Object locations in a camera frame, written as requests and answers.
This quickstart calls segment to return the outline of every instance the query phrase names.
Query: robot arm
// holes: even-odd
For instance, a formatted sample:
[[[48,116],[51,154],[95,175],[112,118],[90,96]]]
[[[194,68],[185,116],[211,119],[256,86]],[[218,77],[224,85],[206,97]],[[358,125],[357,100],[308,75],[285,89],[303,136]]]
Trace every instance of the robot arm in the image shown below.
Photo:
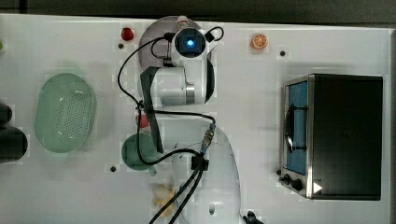
[[[216,46],[212,37],[210,32],[204,35],[193,28],[177,32],[171,41],[174,67],[150,67],[141,75],[145,102],[148,101],[147,97],[151,98],[153,109],[206,103],[215,86],[213,65],[207,59]]]

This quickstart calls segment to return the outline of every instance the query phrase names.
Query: black cable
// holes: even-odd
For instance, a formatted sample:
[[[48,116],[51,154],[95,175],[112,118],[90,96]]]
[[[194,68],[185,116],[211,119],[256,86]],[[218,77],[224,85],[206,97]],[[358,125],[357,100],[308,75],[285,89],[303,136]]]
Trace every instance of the black cable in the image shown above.
[[[149,224],[154,223],[154,221],[163,213],[163,211],[166,210],[169,205],[171,205],[183,192],[186,190],[187,186],[192,182],[192,180],[195,178],[195,176],[198,174],[199,171],[201,171],[202,163],[198,164],[197,168],[194,170],[194,173],[190,176],[190,178],[187,180],[187,182],[180,188],[180,190],[175,194],[171,200],[169,200],[156,214],[155,216],[151,219]]]
[[[156,41],[154,41],[154,42],[152,43],[152,45],[151,45],[151,54],[152,54],[152,56],[154,56],[154,57],[156,57],[156,58],[158,58],[158,59],[165,59],[165,60],[168,60],[168,57],[167,57],[167,56],[158,56],[156,53],[154,53],[154,47],[155,47],[155,45],[156,45],[160,40],[163,40],[163,39],[165,39],[165,37],[161,37],[161,39],[156,40]]]
[[[192,188],[189,191],[189,194],[186,196],[186,198],[183,200],[183,202],[181,203],[181,205],[178,207],[177,211],[175,212],[175,214],[172,216],[172,219],[169,221],[169,224],[173,224],[178,215],[180,215],[181,211],[183,210],[184,206],[186,206],[187,202],[189,201],[190,197],[192,196],[192,194],[195,192],[195,189],[198,187],[199,181],[202,178],[202,174],[204,173],[204,167],[202,166],[202,161],[201,161],[201,167],[200,167],[200,173],[198,174],[197,179],[194,182],[194,185],[192,186]]]
[[[193,112],[176,112],[176,111],[164,111],[164,110],[153,110],[153,112],[157,114],[171,114],[171,115],[188,115],[188,116],[196,116],[205,119],[211,119],[213,123],[216,124],[215,118],[205,114],[193,113]]]
[[[210,32],[212,32],[212,31],[214,31],[214,30],[221,30],[221,36],[220,36],[219,38],[217,38],[217,39],[214,39],[214,41],[219,41],[219,40],[221,40],[221,39],[223,38],[223,36],[224,36],[224,30],[223,30],[223,28],[220,27],[220,26],[215,26],[215,27],[213,27],[212,29],[208,30],[206,33],[210,33]]]
[[[119,75],[118,75],[118,78],[117,78],[117,81],[118,81],[118,83],[119,83],[119,87],[120,87],[120,89],[121,89],[127,96],[131,97],[137,105],[142,105],[142,104],[141,104],[140,102],[138,102],[138,101],[136,100],[136,98],[134,98],[134,97],[132,96],[131,93],[129,93],[127,90],[125,90],[125,89],[121,86],[121,83],[120,83],[120,76],[121,76],[122,69],[124,68],[125,64],[127,64],[128,61],[132,58],[132,56],[134,56],[139,50],[141,50],[141,49],[144,48],[145,46],[149,45],[150,43],[152,43],[152,42],[154,42],[154,41],[156,41],[156,40],[158,40],[158,39],[162,39],[162,38],[163,38],[163,37],[157,37],[157,38],[155,38],[155,39],[150,40],[150,41],[147,42],[146,44],[140,46],[139,48],[137,48],[134,52],[132,52],[131,55],[128,56],[128,58],[126,58],[125,62],[122,64],[122,66],[121,66],[121,68],[120,68]]]
[[[172,151],[172,152],[164,155],[163,157],[159,158],[156,161],[145,161],[143,159],[142,152],[140,150],[140,121],[142,119],[142,111],[141,111],[140,108],[137,109],[137,113],[139,115],[138,115],[138,119],[137,119],[136,148],[137,148],[137,156],[139,157],[139,160],[142,161],[143,164],[145,164],[145,165],[155,165],[155,164],[157,164],[157,163],[159,163],[161,161],[164,161],[166,158],[169,158],[169,157],[171,157],[171,156],[173,156],[173,155],[175,155],[177,153],[191,153],[191,154],[194,154],[195,156],[199,156],[200,155],[199,152],[197,152],[195,150],[188,149],[188,148],[182,148],[182,149],[178,149],[178,150]]]

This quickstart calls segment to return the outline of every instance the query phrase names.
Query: green plastic basket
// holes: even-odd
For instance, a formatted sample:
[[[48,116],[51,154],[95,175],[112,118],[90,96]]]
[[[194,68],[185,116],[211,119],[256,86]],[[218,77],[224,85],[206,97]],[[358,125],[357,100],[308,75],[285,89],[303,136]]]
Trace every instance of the green plastic basket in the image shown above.
[[[41,89],[35,136],[49,151],[69,152],[89,136],[95,112],[95,96],[84,79],[67,73],[57,75]]]

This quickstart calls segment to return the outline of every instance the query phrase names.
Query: white tabletop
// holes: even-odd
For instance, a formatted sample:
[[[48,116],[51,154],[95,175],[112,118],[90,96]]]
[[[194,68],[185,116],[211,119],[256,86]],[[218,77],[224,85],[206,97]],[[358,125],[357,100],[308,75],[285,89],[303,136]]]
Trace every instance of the white tabletop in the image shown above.
[[[17,162],[0,165],[1,223],[148,223],[156,208],[150,188],[166,179],[127,169],[120,157],[135,133],[134,104],[116,79],[123,60],[154,21],[0,15],[0,102],[10,105],[11,125],[27,134]],[[199,22],[224,27],[213,54],[216,91],[207,105],[172,110],[210,112],[231,141],[241,182],[241,213],[254,211],[266,224],[389,223],[390,34],[388,29]],[[120,30],[135,31],[131,43]],[[262,33],[261,54],[249,48]],[[124,43],[126,48],[119,49]],[[281,50],[286,56],[279,56]],[[92,135],[68,155],[49,153],[34,134],[38,93],[62,72],[93,87],[97,113]],[[122,80],[135,92],[137,57]],[[308,201],[277,182],[283,82],[311,73],[380,75],[384,78],[382,195],[378,202]],[[109,172],[115,165],[118,171]],[[157,168],[161,175],[161,166]]]

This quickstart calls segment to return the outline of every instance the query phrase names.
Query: black object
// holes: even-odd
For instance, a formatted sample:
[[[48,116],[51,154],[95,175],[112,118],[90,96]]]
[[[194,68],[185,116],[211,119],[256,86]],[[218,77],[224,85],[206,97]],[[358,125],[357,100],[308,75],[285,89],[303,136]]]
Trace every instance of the black object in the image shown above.
[[[256,218],[256,215],[251,211],[248,211],[247,217],[243,216],[243,219],[245,220],[246,224],[264,224],[263,222],[259,221]]]
[[[12,118],[12,110],[7,105],[0,104],[0,125],[7,124]]]
[[[195,170],[199,165],[202,164],[202,169],[204,171],[207,171],[207,169],[209,168],[209,161],[205,160],[204,157],[202,156],[193,156],[191,157],[191,169]]]
[[[286,130],[285,130],[285,142],[288,146],[289,152],[293,152],[295,149],[303,149],[306,150],[306,147],[295,147],[293,145],[293,136],[294,136],[294,111],[295,110],[308,110],[308,107],[299,107],[295,105],[291,105],[288,114],[286,116]]]
[[[295,180],[290,181],[291,187],[296,189],[297,191],[300,191],[303,189],[303,183],[301,182],[301,179],[297,178]]]
[[[292,160],[296,151],[289,153],[285,142],[282,173],[288,169],[287,162],[307,167],[311,172],[289,169],[288,174],[302,181],[301,189],[306,186],[306,190],[300,192],[310,199],[380,200],[383,78],[312,74],[289,81],[285,92],[303,82],[307,82],[308,100],[306,161]],[[298,182],[293,185],[284,186],[299,190]]]
[[[0,127],[0,163],[19,160],[27,150],[26,135],[14,127]]]
[[[175,48],[180,55],[195,58],[205,51],[206,39],[198,30],[186,28],[175,37]]]
[[[288,174],[283,175],[283,177],[279,178],[280,181],[283,181],[283,183],[285,183],[286,185],[290,184],[291,181],[291,177]]]
[[[148,67],[141,75],[140,81],[142,83],[142,92],[144,97],[144,107],[145,113],[148,117],[148,124],[151,129],[151,137],[154,143],[154,146],[157,148],[157,151],[163,153],[163,143],[161,141],[160,129],[158,127],[157,119],[155,117],[155,113],[153,112],[154,107],[152,106],[151,101],[151,84],[154,80],[155,74],[157,73],[159,67]]]

